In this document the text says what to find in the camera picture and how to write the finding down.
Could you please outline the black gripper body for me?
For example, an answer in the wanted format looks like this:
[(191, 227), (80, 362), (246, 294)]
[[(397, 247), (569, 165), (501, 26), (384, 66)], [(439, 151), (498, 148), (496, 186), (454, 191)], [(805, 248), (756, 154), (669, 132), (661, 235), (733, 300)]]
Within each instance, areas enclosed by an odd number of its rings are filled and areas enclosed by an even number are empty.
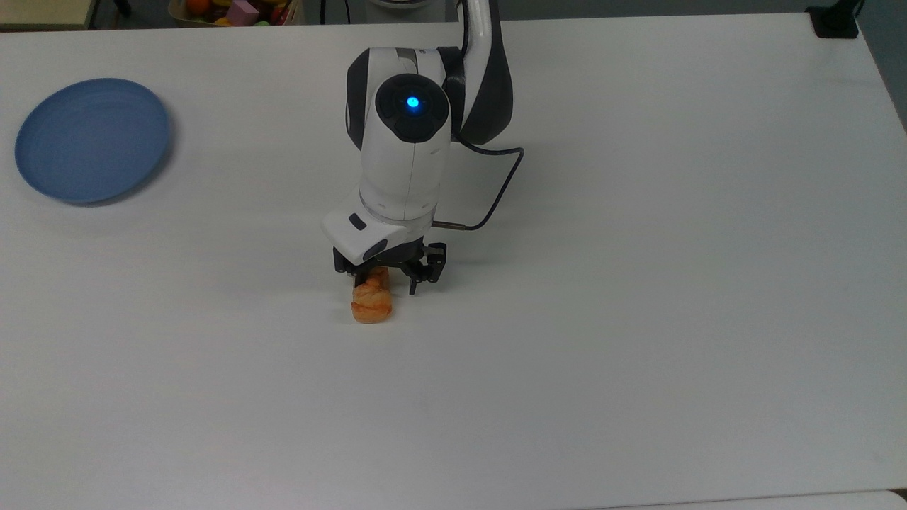
[(370, 275), (377, 268), (398, 268), (409, 278), (409, 265), (425, 265), (431, 268), (431, 277), (424, 282), (437, 282), (446, 264), (446, 250), (444, 243), (424, 244), (422, 241), (413, 241), (389, 248), (388, 243), (382, 241), (366, 252), (365, 261), (355, 264), (337, 248), (333, 248), (334, 270), (352, 276), (359, 268), (369, 268)]

